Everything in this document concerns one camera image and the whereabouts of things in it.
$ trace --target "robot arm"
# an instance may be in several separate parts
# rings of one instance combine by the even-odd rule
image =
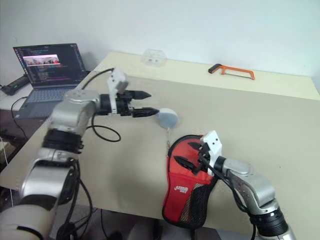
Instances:
[[[199,164],[204,171],[227,180],[240,193],[245,211],[258,229],[259,239],[296,240],[280,210],[271,182],[249,164],[222,157],[222,144],[216,131],[204,135],[201,144],[191,142],[189,145],[199,151]]]
[[[74,89],[52,112],[48,131],[19,190],[21,202],[1,214],[1,237],[4,240],[47,239],[58,205],[69,202],[75,192],[80,169],[78,154],[84,147],[89,119],[95,115],[147,117],[158,113],[147,107],[134,109],[132,99],[151,95],[128,91],[123,72],[115,68],[107,80],[109,94]]]

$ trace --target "white wall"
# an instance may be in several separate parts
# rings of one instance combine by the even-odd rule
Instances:
[[[23,71],[13,46],[109,51],[311,76],[320,90],[319,0],[0,0],[0,83]]]

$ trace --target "saw handle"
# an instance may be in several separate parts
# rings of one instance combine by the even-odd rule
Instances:
[[[254,74],[253,71],[245,70],[245,69],[241,69],[241,68],[235,68],[235,67],[231,67],[231,66],[224,66],[224,65],[219,64],[219,63],[217,63],[217,64],[213,65],[212,67],[210,67],[208,69],[208,72],[213,74],[218,69],[222,69],[222,73],[221,73],[222,75],[226,74],[226,69],[233,70],[233,71],[244,72],[244,73],[249,73],[250,76],[251,76],[251,79],[255,80],[255,74]]]

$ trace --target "laptop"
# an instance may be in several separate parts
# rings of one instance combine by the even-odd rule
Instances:
[[[17,119],[49,117],[64,94],[88,74],[76,43],[16,46],[13,50],[33,87]]]

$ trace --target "black mesh pocket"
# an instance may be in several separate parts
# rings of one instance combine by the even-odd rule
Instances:
[[[207,218],[208,199],[217,180],[214,178],[210,185],[196,184],[187,200],[179,223],[181,227],[188,229],[201,228]]]

